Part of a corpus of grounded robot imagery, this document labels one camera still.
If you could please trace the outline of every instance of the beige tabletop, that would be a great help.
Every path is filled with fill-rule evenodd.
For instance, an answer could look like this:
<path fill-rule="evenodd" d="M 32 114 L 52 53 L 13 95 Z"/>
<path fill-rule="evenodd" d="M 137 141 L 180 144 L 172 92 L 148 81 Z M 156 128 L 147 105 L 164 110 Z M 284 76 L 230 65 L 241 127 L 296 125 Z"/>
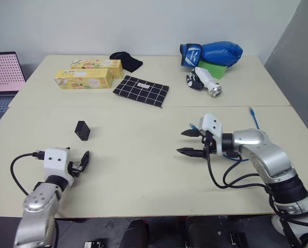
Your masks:
<path fill-rule="evenodd" d="M 218 81 L 223 93 L 212 98 L 206 89 L 196 91 L 186 84 L 190 68 L 180 65 L 180 56 L 135 56 L 144 64 L 131 75 L 170 87 L 163 107 L 168 106 L 287 106 L 289 102 L 256 56 L 244 56 Z M 107 56 L 49 55 L 27 80 L 10 103 L 10 107 L 93 107 L 138 106 L 140 103 L 117 96 L 113 89 L 121 82 L 115 79 L 111 89 L 62 90 L 54 81 L 58 69 L 70 68 L 75 58 L 108 58 Z"/>
<path fill-rule="evenodd" d="M 289 106 L 254 107 L 261 129 L 292 160 L 308 189 L 308 130 Z M 211 112 L 224 132 L 254 128 L 248 107 L 23 107 L 11 108 L 0 121 L 0 216 L 21 216 L 25 198 L 10 175 L 18 155 L 49 147 L 71 147 L 72 161 L 90 151 L 86 171 L 65 190 L 59 217 L 252 214 L 272 212 L 260 188 L 214 186 L 204 159 L 176 149 L 201 149 L 199 138 L 180 135 L 189 123 Z M 78 120 L 91 129 L 88 141 L 74 133 Z M 211 159 L 221 182 L 232 161 Z M 27 157 L 15 165 L 16 176 L 31 191 L 43 181 L 43 161 Z M 255 172 L 241 163 L 228 180 Z M 261 182 L 260 178 L 245 182 Z"/>

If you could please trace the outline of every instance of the yellow box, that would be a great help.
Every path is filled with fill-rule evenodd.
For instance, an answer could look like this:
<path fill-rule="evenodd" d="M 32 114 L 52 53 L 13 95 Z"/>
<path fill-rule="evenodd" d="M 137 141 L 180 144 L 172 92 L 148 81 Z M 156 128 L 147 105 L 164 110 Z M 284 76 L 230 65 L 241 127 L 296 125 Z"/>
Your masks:
<path fill-rule="evenodd" d="M 111 70 L 115 79 L 123 78 L 123 67 L 120 59 L 75 59 L 71 63 L 72 69 L 98 69 L 107 68 Z"/>
<path fill-rule="evenodd" d="M 108 69 L 65 69 L 54 80 L 61 89 L 100 89 L 110 88 L 113 76 Z"/>

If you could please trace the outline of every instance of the black and white checkered cloth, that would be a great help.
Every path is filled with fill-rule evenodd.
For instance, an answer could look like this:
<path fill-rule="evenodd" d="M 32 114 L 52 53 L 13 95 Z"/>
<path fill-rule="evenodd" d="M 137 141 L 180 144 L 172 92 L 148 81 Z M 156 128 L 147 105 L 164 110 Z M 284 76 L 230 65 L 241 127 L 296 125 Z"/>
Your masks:
<path fill-rule="evenodd" d="M 169 86 L 166 85 L 125 76 L 123 81 L 114 89 L 113 93 L 138 102 L 161 107 L 168 90 Z"/>

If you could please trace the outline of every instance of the floor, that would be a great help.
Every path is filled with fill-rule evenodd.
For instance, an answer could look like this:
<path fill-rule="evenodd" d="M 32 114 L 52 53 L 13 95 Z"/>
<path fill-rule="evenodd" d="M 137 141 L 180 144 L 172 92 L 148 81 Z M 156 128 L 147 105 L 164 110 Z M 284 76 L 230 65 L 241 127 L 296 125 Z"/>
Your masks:
<path fill-rule="evenodd" d="M 230 231 L 246 233 L 249 247 L 288 248 L 285 237 L 276 232 L 269 215 L 201 216 L 211 223 L 221 247 L 232 247 Z M 136 218 L 94 218 L 82 223 L 58 220 L 59 248 L 83 248 L 85 241 L 104 239 L 107 248 L 118 248 L 128 225 Z M 142 218 L 149 225 L 150 248 L 185 247 L 185 217 Z M 0 247 L 13 246 L 20 218 L 0 217 Z"/>

